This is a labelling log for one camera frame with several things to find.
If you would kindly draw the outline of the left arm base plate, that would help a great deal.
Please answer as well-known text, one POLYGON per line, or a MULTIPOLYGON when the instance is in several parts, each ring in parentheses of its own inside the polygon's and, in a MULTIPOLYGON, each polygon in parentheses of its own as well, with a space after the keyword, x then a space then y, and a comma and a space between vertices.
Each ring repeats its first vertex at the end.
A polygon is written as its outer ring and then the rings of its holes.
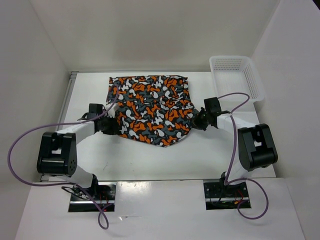
MULTIPOLYGON (((115 211, 115 198, 116 198, 116 182, 100 181, 98 193, 90 195, 103 209, 104 212, 115 211)), ((65 192, 70 194, 69 201, 69 213, 82 213, 82 212, 98 212, 99 210, 95 207, 94 203, 85 195, 80 189, 76 187, 61 187, 65 192)))

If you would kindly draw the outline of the orange camouflage shorts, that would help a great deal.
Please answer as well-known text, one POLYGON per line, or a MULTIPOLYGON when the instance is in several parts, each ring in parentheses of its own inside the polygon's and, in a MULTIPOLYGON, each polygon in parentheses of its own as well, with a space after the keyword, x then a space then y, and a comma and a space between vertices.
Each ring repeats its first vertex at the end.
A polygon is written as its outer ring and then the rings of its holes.
POLYGON ((181 75, 110 77, 106 104, 111 103, 118 136, 163 148, 183 140, 199 113, 189 80, 181 75))

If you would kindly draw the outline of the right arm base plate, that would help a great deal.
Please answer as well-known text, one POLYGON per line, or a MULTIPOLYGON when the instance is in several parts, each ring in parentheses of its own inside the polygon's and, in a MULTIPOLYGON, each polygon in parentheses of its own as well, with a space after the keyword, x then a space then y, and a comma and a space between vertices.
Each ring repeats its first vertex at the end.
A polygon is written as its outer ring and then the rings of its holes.
POLYGON ((247 185, 242 182, 225 186, 219 181, 204 181, 206 210, 250 209, 251 203, 247 185))

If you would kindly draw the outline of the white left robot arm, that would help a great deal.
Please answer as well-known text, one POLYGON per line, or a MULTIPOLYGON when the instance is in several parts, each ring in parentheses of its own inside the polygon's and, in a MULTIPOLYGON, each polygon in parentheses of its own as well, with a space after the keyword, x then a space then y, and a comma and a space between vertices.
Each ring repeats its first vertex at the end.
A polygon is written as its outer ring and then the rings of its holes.
POLYGON ((78 166, 77 145, 98 132, 117 135, 119 126, 115 114, 118 107, 117 103, 91 103, 77 122, 59 131, 45 132, 40 142, 37 171, 60 177, 74 184, 75 191, 82 189, 87 199, 96 199, 102 191, 98 178, 78 166))

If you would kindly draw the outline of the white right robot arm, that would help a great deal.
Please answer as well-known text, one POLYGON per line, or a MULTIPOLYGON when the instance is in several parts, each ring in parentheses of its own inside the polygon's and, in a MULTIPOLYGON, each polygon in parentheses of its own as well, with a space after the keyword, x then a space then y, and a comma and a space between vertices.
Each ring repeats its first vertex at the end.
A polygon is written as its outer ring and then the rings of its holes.
POLYGON ((193 121, 198 130, 208 126, 225 131, 233 136, 233 147, 228 169, 222 173, 219 191, 230 197, 237 191, 237 185, 247 181, 251 172, 267 168, 278 161, 278 152, 270 127, 265 124, 254 124, 235 117, 233 111, 222 110, 217 97, 204 100, 193 121))

